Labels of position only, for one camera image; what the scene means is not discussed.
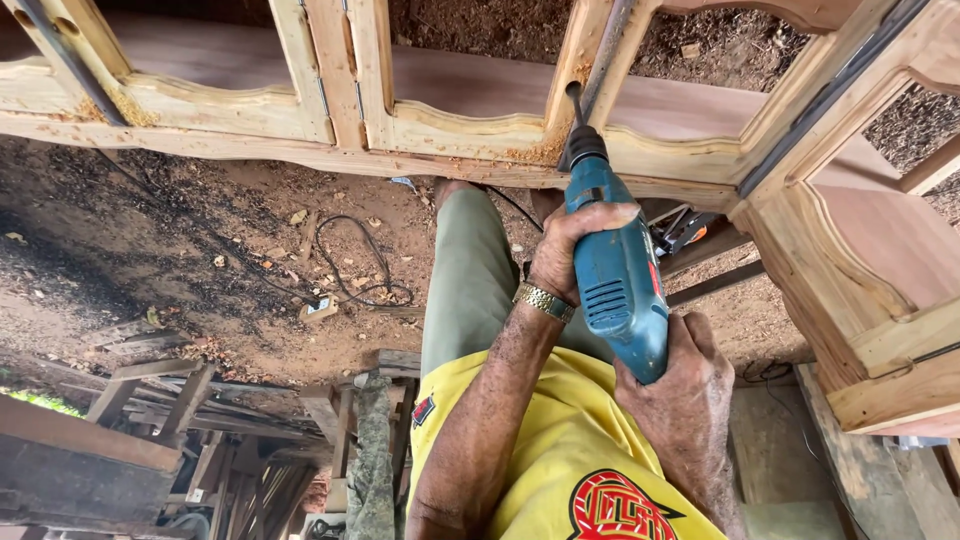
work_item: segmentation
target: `black cable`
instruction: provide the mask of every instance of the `black cable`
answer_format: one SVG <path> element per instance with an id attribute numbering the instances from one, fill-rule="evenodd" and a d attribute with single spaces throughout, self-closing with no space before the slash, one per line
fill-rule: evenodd
<path id="1" fill-rule="evenodd" d="M 847 508 L 847 513 L 850 514 L 850 517 L 853 519 L 853 522 L 856 523 L 856 526 L 860 528 L 861 532 L 863 532 L 864 537 L 866 537 L 867 540 L 870 540 L 870 536 L 867 534 L 867 531 L 863 528 L 862 525 L 860 525 L 860 522 L 856 519 L 856 515 L 853 514 L 853 510 L 851 510 L 850 506 L 847 505 L 847 500 L 844 499 L 843 492 L 840 490 L 840 486 L 837 485 L 837 480 L 833 477 L 833 473 L 827 468 L 827 465 L 825 465 L 824 462 L 820 460 L 820 457 L 818 457 L 817 454 L 813 452 L 813 448 L 810 447 L 810 440 L 806 436 L 804 423 L 800 421 L 800 418 L 797 416 L 795 412 L 793 412 L 793 409 L 790 408 L 790 406 L 787 405 L 780 398 L 775 396 L 773 391 L 770 389 L 771 380 L 782 379 L 794 371 L 793 364 L 788 362 L 772 361 L 769 364 L 767 364 L 763 369 L 761 369 L 759 373 L 757 373 L 754 376 L 748 377 L 747 372 L 750 371 L 751 366 L 753 366 L 754 363 L 756 362 L 757 360 L 754 360 L 749 364 L 747 364 L 747 367 L 743 370 L 744 375 L 741 375 L 739 377 L 745 380 L 746 382 L 762 381 L 763 386 L 767 389 L 767 394 L 769 394 L 770 397 L 773 398 L 775 402 L 780 404 L 781 407 L 785 408 L 786 411 L 790 413 L 790 418 L 792 418 L 793 421 L 797 424 L 797 427 L 800 428 L 800 435 L 804 438 L 804 445 L 806 446 L 806 450 L 810 452 L 810 455 L 813 456 L 813 459 L 817 462 L 817 465 L 820 465 L 820 468 L 824 470 L 824 474 L 827 475 L 828 479 L 830 479 L 830 483 L 833 484 L 833 489 L 836 490 L 837 497 L 840 499 L 840 503 L 844 506 L 844 508 Z"/>
<path id="2" fill-rule="evenodd" d="M 346 219 L 352 222 L 354 225 L 360 228 L 360 231 L 363 232 L 364 239 L 367 240 L 368 244 L 370 244 L 371 250 L 373 252 L 373 257 L 376 258 L 377 264 L 379 264 L 380 269 L 383 270 L 383 283 L 376 283 L 367 287 L 363 287 L 356 294 L 350 294 L 350 292 L 347 290 L 347 286 L 344 284 L 344 280 L 340 277 L 340 268 L 337 267 L 337 263 L 333 261 L 333 257 L 330 256 L 330 253 L 326 250 L 326 248 L 324 247 L 324 244 L 320 241 L 320 233 L 324 230 L 324 227 L 327 224 L 333 221 L 336 221 L 338 219 Z M 383 254 L 380 252 L 380 248 L 376 245 L 376 241 L 373 240 L 373 235 L 370 234 L 370 231 L 368 231 L 367 228 L 364 227 L 363 223 L 361 223 L 360 220 L 358 220 L 357 218 L 353 216 L 345 215 L 345 214 L 332 215 L 326 218 L 323 221 L 323 223 L 317 226 L 317 230 L 314 232 L 314 240 L 317 244 L 317 249 L 320 250 L 320 255 L 324 257 L 324 260 L 326 260 L 326 263 L 330 265 L 330 269 L 333 270 L 333 277 L 334 279 L 336 279 L 337 284 L 340 285 L 340 288 L 344 291 L 344 294 L 348 296 L 348 298 L 342 301 L 341 304 L 355 301 L 355 302 L 359 302 L 360 304 L 363 304 L 364 306 L 400 307 L 400 306 L 410 306 L 410 304 L 413 303 L 413 299 L 414 299 L 413 291 L 411 291 L 410 288 L 407 287 L 406 285 L 393 282 L 393 280 L 390 278 L 390 265 L 387 264 L 387 259 L 385 259 L 383 257 Z M 364 300 L 362 298 L 359 298 L 361 295 L 378 288 L 387 289 L 387 292 L 389 294 L 394 294 L 394 290 L 401 291 L 406 295 L 406 300 L 404 300 L 403 302 L 392 301 L 388 303 L 378 303 L 378 302 L 371 302 L 369 300 Z"/>
<path id="3" fill-rule="evenodd" d="M 262 274 L 260 274 L 260 271 L 257 270 L 257 268 L 256 268 L 255 266 L 253 266 L 251 263 L 247 262 L 247 260 L 246 260 L 245 258 L 243 258 L 243 257 L 240 256 L 238 253 L 236 253 L 236 252 L 232 249 L 232 247 L 231 247 L 229 244 L 227 244 L 227 243 L 221 238 L 221 236 L 220 236 L 219 234 L 217 234 L 216 231 L 213 230 L 213 228 L 209 225 L 209 223 L 206 221 L 206 219 L 204 219 L 204 218 L 202 218 L 202 217 L 200 217 L 200 216 L 191 215 L 191 214 L 190 214 L 189 212 L 187 212 L 186 210 L 184 210 L 184 209 L 179 209 L 179 208 L 171 205 L 170 203 L 164 201 L 163 199 L 160 199 L 159 197 L 157 197 L 157 196 L 153 193 L 153 191 L 150 190 L 150 188 L 147 186 L 147 184 L 146 184 L 145 182 L 141 181 L 140 179 L 136 178 L 134 175 L 132 175 L 132 174 L 130 174 L 129 172 L 127 172 L 123 167 L 121 167 L 120 165 L 118 165 L 116 161 L 112 160 L 107 154 L 104 154 L 103 150 L 101 150 L 101 149 L 99 149 L 99 148 L 94 148 L 93 151 L 96 152 L 97 154 L 99 154 L 101 158 L 103 158 L 104 160 L 106 160 L 107 163 L 109 163 L 109 166 L 110 166 L 112 169 L 116 170 L 117 172 L 119 172 L 120 174 L 122 174 L 122 175 L 124 176 L 124 178 L 126 178 L 126 179 L 127 179 L 128 181 L 130 181 L 132 184 L 134 184 L 134 185 L 136 185 L 137 187 L 139 187 L 140 189 L 142 189 L 147 195 L 150 196 L 151 199 L 153 199 L 154 201 L 157 201 L 158 203 L 164 205 L 164 206 L 167 207 L 168 209 L 173 210 L 174 212 L 176 212 L 177 214 L 179 214 L 181 217 L 185 217 L 185 218 L 189 219 L 190 221 L 196 223 L 197 225 L 201 226 L 202 228 L 204 228 L 208 233 L 210 233 L 211 236 L 214 237 L 214 239 L 216 239 L 217 243 L 220 244 L 220 247 L 222 248 L 222 250 L 226 252 L 225 254 L 224 254 L 223 252 L 221 252 L 221 255 L 230 255 L 231 257 L 237 259 L 238 261 L 240 261 L 241 264 L 243 264 L 243 265 L 247 268 L 247 270 L 250 271 L 251 274 L 253 274 L 253 275 L 256 276 L 259 280 L 261 280 L 262 282 L 266 283 L 267 285 L 273 287 L 273 288 L 276 289 L 276 290 L 279 290 L 279 291 L 284 292 L 284 293 L 289 294 L 289 295 L 296 296 L 296 297 L 300 298 L 301 300 L 303 300 L 304 302 L 306 302 L 307 304 L 310 304 L 311 306 L 315 306 L 315 305 L 320 301 L 319 298 L 317 298 L 316 296 L 314 296 L 314 295 L 312 295 L 312 294 L 303 294 L 303 293 L 300 293 L 300 292 L 298 292 L 298 291 L 291 290 L 291 289 L 288 289 L 288 288 L 283 287 L 283 286 L 281 286 L 281 285 L 278 285 L 278 284 L 276 284 L 276 283 L 274 283 L 274 282 L 271 282 L 270 280 L 268 280 L 267 278 L 265 278 Z"/>
<path id="4" fill-rule="evenodd" d="M 487 185 L 486 188 L 492 191 L 493 193 L 496 193 L 497 195 L 499 195 L 500 198 L 503 199 L 504 201 L 507 201 L 508 203 L 510 203 L 510 205 L 513 206 L 515 209 L 517 209 L 520 213 L 522 213 L 523 217 L 527 218 L 530 221 L 530 223 L 532 223 L 533 226 L 537 228 L 538 231 L 540 231 L 541 233 L 543 232 L 543 227 L 541 227 L 540 223 L 538 223 L 537 220 L 534 219 L 534 216 L 527 213 L 527 210 L 523 209 L 523 207 L 517 204 L 515 200 L 506 196 L 503 193 L 503 191 L 500 191 L 499 189 L 497 189 L 496 187 L 493 187 L 492 185 Z"/>

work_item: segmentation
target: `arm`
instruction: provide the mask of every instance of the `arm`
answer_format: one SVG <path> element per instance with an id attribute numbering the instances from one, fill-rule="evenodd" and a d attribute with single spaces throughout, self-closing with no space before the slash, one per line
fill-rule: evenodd
<path id="1" fill-rule="evenodd" d="M 746 538 L 727 455 L 733 366 L 703 313 L 671 314 L 663 377 L 640 384 L 620 360 L 616 401 L 634 416 L 666 479 L 732 539 Z M 659 414 L 646 414 L 656 410 Z"/>
<path id="2" fill-rule="evenodd" d="M 592 205 L 547 218 L 528 282 L 578 306 L 573 248 L 586 233 L 618 229 L 636 205 Z M 503 488 L 516 436 L 540 370 L 564 324 L 517 303 L 493 341 L 487 361 L 450 410 L 420 473 L 407 516 L 406 538 L 467 538 L 483 534 Z"/>

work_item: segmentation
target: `dirt floor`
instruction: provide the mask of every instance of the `dirt floor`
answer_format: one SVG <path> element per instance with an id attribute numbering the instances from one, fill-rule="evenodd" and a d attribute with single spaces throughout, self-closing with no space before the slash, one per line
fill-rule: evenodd
<path id="1" fill-rule="evenodd" d="M 154 4 L 154 11 L 173 6 Z M 270 25 L 265 3 L 244 5 L 249 12 L 232 22 Z M 560 52 L 570 3 L 391 0 L 390 6 L 398 43 L 552 63 Z M 207 8 L 191 10 L 190 16 L 203 18 Z M 631 72 L 770 91 L 806 40 L 764 12 L 661 13 Z M 681 48 L 688 45 L 699 49 L 695 58 L 684 58 Z M 958 128 L 956 98 L 911 90 L 865 135 L 895 166 L 908 170 Z M 129 362 L 88 349 L 79 336 L 141 317 L 150 307 L 169 328 L 212 339 L 224 353 L 222 377 L 227 380 L 300 386 L 371 366 L 380 348 L 420 349 L 422 320 L 417 317 L 346 303 L 320 324 L 298 320 L 294 292 L 342 291 L 317 246 L 309 260 L 301 256 L 302 224 L 291 224 L 291 218 L 308 209 L 318 210 L 322 219 L 344 214 L 359 220 L 382 250 L 393 281 L 409 287 L 410 304 L 422 307 L 436 227 L 430 179 L 413 179 L 415 191 L 388 179 L 334 175 L 282 162 L 215 162 L 134 150 L 109 154 L 158 199 L 111 172 L 90 150 L 0 138 L 0 233 L 20 234 L 26 242 L 0 237 L 2 384 L 52 391 L 49 381 L 38 382 L 44 372 L 18 367 L 28 356 L 54 357 L 97 373 Z M 960 228 L 958 189 L 960 184 L 945 183 L 929 200 Z M 529 208 L 525 192 L 508 191 Z M 516 245 L 515 258 L 523 262 L 532 255 L 538 234 L 515 209 L 494 201 Z M 350 293 L 385 280 L 386 272 L 356 225 L 343 220 L 329 224 L 321 244 Z M 682 272 L 666 287 L 668 292 L 680 290 L 756 258 L 753 246 L 744 246 Z M 390 297 L 383 288 L 364 298 L 404 300 L 402 291 Z M 741 368 L 753 360 L 808 356 L 766 277 L 684 309 L 710 316 L 721 349 Z"/>

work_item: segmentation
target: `shirt logo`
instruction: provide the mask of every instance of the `shirt logo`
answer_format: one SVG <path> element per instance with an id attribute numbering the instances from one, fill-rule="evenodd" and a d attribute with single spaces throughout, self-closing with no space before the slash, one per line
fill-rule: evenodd
<path id="1" fill-rule="evenodd" d="M 433 412 L 433 409 L 437 408 L 433 403 L 433 394 L 430 394 L 426 397 L 425 400 L 422 400 L 420 403 L 414 407 L 413 413 L 410 415 L 414 420 L 414 430 L 417 426 L 422 426 L 423 422 L 426 421 L 426 417 L 430 416 L 430 413 Z"/>
<path id="2" fill-rule="evenodd" d="M 570 495 L 573 534 L 567 540 L 677 540 L 667 520 L 683 517 L 627 477 L 601 469 L 580 480 Z"/>

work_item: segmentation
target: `grass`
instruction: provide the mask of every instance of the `grass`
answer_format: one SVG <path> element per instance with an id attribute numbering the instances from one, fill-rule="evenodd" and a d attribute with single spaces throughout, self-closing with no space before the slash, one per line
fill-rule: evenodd
<path id="1" fill-rule="evenodd" d="M 61 398 L 40 396 L 25 390 L 10 390 L 9 388 L 4 388 L 2 386 L 0 386 L 0 394 L 10 396 L 22 402 L 28 402 L 34 405 L 42 406 L 43 408 L 49 408 L 51 410 L 55 410 L 56 412 L 62 412 L 63 414 L 76 416 L 77 418 L 84 417 L 84 414 L 77 410 L 77 408 L 68 405 Z"/>

